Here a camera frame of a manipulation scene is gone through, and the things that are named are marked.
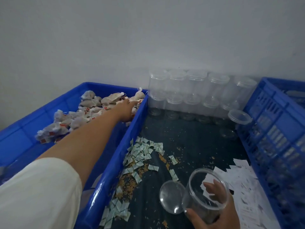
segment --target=blue plastic crate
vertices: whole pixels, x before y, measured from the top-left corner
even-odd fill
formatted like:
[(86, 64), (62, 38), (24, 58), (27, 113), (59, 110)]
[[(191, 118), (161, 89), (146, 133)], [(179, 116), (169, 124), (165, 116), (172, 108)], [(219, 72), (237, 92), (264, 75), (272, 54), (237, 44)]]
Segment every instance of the blue plastic crate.
[[(136, 88), (120, 87), (99, 83), (83, 83), (68, 91), (21, 120), (0, 131), (0, 167), (5, 167), (1, 183), (7, 181), (35, 160), (54, 143), (40, 144), (34, 136), (38, 130), (53, 123), (54, 113), (60, 109), (64, 112), (76, 111), (81, 101), (80, 96), (87, 90), (92, 90), (97, 96), (105, 97), (115, 92), (124, 92), (127, 96), (134, 96)], [(129, 127), (125, 123), (118, 123), (92, 173), (84, 190), (91, 188), (95, 179), (101, 178), (90, 196), (86, 207), (79, 213), (75, 228), (97, 228), (105, 205), (111, 199), (112, 193), (119, 181), (123, 169), (123, 159), (130, 146), (130, 141), (137, 137), (147, 115), (147, 96), (141, 103)]]
[(282, 228), (305, 228), (305, 82), (263, 78), (238, 135)]

